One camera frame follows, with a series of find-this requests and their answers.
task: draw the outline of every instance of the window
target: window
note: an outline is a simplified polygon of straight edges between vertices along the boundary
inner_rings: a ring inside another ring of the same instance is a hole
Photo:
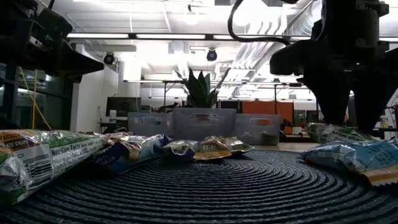
[[[62,129],[62,118],[65,114],[63,111],[63,99],[37,93],[36,103],[41,110],[44,118],[52,129]],[[16,103],[16,124],[21,128],[32,128],[33,121],[33,101],[27,90],[19,88]],[[47,129],[40,113],[35,113],[35,128]]]
[[[2,106],[3,98],[4,98],[4,86],[0,87],[0,106]]]
[[[24,68],[22,70],[24,71],[25,80],[29,88],[31,88],[32,90],[34,89],[34,85],[36,82],[37,92],[45,91],[47,93],[58,94],[58,95],[62,95],[65,93],[63,77],[51,77],[50,75],[46,75],[43,71],[40,70],[37,71],[37,76],[36,76],[35,71],[27,70]],[[18,74],[19,74],[18,75],[19,86],[26,88],[22,73],[19,69],[18,69]]]
[[[7,65],[0,63],[0,78],[6,78]]]
[[[21,128],[32,128],[34,103],[27,88],[33,95],[36,85],[36,103],[51,128],[68,130],[73,82],[63,76],[51,77],[43,71],[37,71],[37,76],[34,71],[22,71],[25,77],[19,67],[0,63],[0,78],[4,80],[0,87],[0,116]],[[37,111],[35,128],[47,129]]]

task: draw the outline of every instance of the round placemat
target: round placemat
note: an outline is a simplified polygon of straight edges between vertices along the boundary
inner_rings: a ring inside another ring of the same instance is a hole
[[[0,212],[5,223],[395,223],[398,198],[361,179],[253,150],[157,161],[120,176],[77,167]]]

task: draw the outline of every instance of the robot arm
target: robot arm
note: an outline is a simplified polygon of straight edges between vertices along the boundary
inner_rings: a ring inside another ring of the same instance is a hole
[[[352,90],[358,128],[371,132],[398,88],[394,64],[398,49],[386,52],[389,43],[379,40],[379,18],[388,13],[389,6],[379,0],[323,0],[322,19],[314,23],[310,40],[289,44],[267,37],[231,36],[242,42],[284,43],[286,47],[271,58],[271,73],[291,75],[302,69],[299,81],[313,91],[325,121],[331,124],[343,124]]]

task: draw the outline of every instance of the security camera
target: security camera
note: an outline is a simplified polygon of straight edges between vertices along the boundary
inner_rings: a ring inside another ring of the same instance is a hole
[[[114,52],[107,52],[104,58],[104,63],[107,65],[114,65],[118,60],[114,57]]]
[[[207,53],[207,61],[209,62],[214,62],[217,60],[217,53],[215,49],[210,49],[209,52]]]

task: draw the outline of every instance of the gray storage bin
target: gray storage bin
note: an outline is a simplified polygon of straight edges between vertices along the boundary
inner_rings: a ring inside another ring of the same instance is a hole
[[[174,139],[202,141],[208,136],[232,137],[236,109],[174,108]]]
[[[281,121],[280,115],[237,114],[236,137],[252,146],[276,146],[279,143]]]
[[[128,114],[129,131],[138,136],[156,134],[173,135],[171,113],[136,113]]]

